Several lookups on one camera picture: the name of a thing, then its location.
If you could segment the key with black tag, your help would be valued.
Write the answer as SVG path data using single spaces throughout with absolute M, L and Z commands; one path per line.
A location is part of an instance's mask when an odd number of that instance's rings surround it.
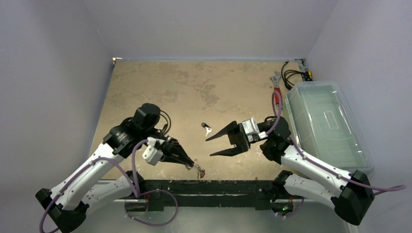
M 212 128 L 204 122 L 201 123 L 201 126 L 205 129 L 206 131 L 205 138 L 207 138 L 208 135 L 212 132 Z

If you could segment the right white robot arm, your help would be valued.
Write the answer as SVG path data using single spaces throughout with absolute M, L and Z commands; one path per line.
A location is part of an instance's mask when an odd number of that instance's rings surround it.
M 232 145 L 212 156 L 235 156 L 247 152 L 253 143 L 263 155 L 279 165 L 291 167 L 303 177 L 282 171 L 273 181 L 273 198 L 290 195 L 322 203 L 349 224 L 359 226 L 375 199 L 368 176 L 360 170 L 347 171 L 332 166 L 302 150 L 290 138 L 288 122 L 281 116 L 257 123 L 255 118 L 232 121 L 206 141 L 228 136 Z

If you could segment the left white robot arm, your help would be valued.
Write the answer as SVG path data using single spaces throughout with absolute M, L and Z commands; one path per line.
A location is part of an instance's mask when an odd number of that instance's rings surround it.
M 77 229 L 93 211 L 115 199 L 131 196 L 148 198 L 159 193 L 160 188 L 146 188 L 144 179 L 133 167 L 121 169 L 122 176 L 99 188 L 96 183 L 112 168 L 130 157 L 142 146 L 146 163 L 155 166 L 159 162 L 182 164 L 193 168 L 195 162 L 187 155 L 178 140 L 157 129 L 164 112 L 155 104 L 145 103 L 136 109 L 132 117 L 113 127 L 97 149 L 69 177 L 52 189 L 42 188 L 36 199 L 44 208 L 43 217 L 50 217 L 56 230 L 69 233 Z

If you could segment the metal key organizer ring plate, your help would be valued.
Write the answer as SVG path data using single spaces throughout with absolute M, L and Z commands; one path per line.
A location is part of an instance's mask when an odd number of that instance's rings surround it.
M 187 170 L 195 170 L 197 172 L 197 179 L 200 179 L 200 173 L 201 172 L 206 172 L 201 166 L 199 166 L 197 163 L 194 163 L 193 165 L 186 165 L 185 166 Z

